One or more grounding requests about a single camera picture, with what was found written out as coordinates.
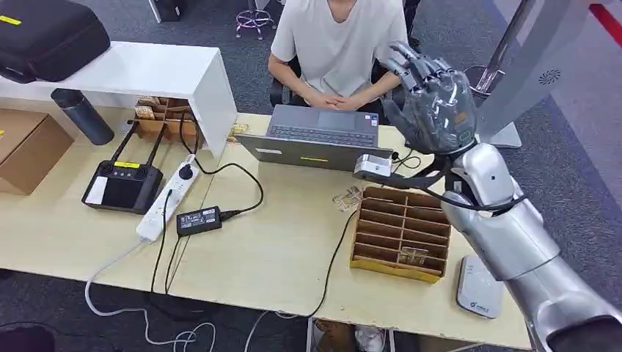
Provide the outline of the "person's left hand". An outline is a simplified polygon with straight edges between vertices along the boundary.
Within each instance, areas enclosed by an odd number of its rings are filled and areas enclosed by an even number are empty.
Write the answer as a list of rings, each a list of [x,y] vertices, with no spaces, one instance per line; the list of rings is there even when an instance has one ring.
[[[350,97],[337,98],[335,107],[343,111],[356,111],[368,103],[369,100],[365,96],[352,95]]]

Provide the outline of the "person's right hand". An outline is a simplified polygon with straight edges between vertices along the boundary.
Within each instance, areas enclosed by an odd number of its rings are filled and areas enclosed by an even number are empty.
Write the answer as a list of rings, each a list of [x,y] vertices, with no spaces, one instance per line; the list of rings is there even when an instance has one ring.
[[[339,96],[321,92],[307,92],[302,95],[302,98],[308,106],[322,109],[338,109],[338,105],[343,102]]]

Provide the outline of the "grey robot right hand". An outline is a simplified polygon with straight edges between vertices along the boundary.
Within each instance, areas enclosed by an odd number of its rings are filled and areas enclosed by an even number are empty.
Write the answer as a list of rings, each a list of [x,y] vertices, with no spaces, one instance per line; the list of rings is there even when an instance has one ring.
[[[465,73],[408,43],[389,47],[395,53],[381,64],[400,79],[408,103],[400,108],[392,99],[381,101],[390,124],[422,154],[462,153],[476,144],[477,108]]]

